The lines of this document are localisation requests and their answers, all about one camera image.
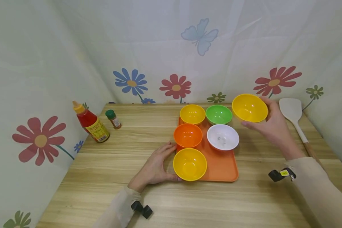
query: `green flower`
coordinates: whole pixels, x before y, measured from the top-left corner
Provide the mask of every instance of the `green flower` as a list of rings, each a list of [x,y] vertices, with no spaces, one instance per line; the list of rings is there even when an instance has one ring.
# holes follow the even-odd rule
[[[12,219],[9,219],[4,225],[4,228],[29,228],[29,223],[32,221],[32,219],[28,219],[30,216],[30,213],[27,213],[24,218],[23,212],[20,213],[20,211],[17,211],[15,213],[15,221]]]
[[[82,106],[84,106],[84,108],[86,108],[87,110],[89,110],[89,106],[87,106],[87,103],[83,103]]]
[[[212,97],[210,98],[207,98],[207,101],[208,102],[214,102],[214,103],[221,103],[222,101],[225,101],[225,96],[226,95],[222,95],[223,93],[222,92],[219,92],[218,95],[215,95],[214,93],[212,94]]]
[[[307,94],[311,94],[310,95],[310,98],[313,98],[313,99],[319,99],[319,96],[322,96],[324,93],[323,93],[323,87],[320,87],[320,89],[318,89],[318,86],[314,86],[314,89],[313,88],[307,88],[307,91],[306,91]]]

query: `green jar lid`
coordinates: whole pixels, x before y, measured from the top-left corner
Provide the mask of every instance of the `green jar lid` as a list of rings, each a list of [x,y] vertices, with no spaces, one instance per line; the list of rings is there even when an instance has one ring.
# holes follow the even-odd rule
[[[115,112],[114,110],[108,110],[105,112],[106,117],[111,120],[115,118]]]

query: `white spatula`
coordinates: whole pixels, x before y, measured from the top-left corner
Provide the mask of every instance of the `white spatula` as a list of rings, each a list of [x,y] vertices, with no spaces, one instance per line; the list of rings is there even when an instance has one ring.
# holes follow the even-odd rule
[[[296,131],[298,132],[300,139],[303,141],[304,147],[307,150],[309,156],[314,158],[317,163],[322,166],[322,163],[319,161],[315,152],[313,151],[312,147],[310,146],[308,139],[305,137],[303,131],[301,130],[298,121],[301,118],[301,101],[298,99],[293,98],[282,98],[279,101],[280,110],[295,127]]]

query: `sleeve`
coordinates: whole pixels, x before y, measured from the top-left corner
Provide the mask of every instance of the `sleeve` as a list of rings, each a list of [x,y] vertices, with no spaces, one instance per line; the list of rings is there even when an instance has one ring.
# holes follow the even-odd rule
[[[296,174],[293,181],[322,227],[342,228],[342,193],[310,157],[287,161]]]
[[[92,226],[93,228],[125,228],[133,216],[131,205],[141,201],[139,192],[124,187],[114,197],[113,201],[101,217]]]

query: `yellow bowl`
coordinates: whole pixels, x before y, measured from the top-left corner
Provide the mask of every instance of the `yellow bowl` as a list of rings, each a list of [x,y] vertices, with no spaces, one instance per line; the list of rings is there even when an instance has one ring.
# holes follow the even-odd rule
[[[259,97],[252,94],[241,94],[234,98],[232,111],[239,119],[254,123],[266,119],[269,113],[267,105]]]
[[[183,180],[199,180],[204,176],[206,168],[206,159],[197,149],[182,149],[174,157],[175,173]]]
[[[205,110],[196,104],[189,104],[180,111],[181,120],[184,123],[198,125],[205,119]]]

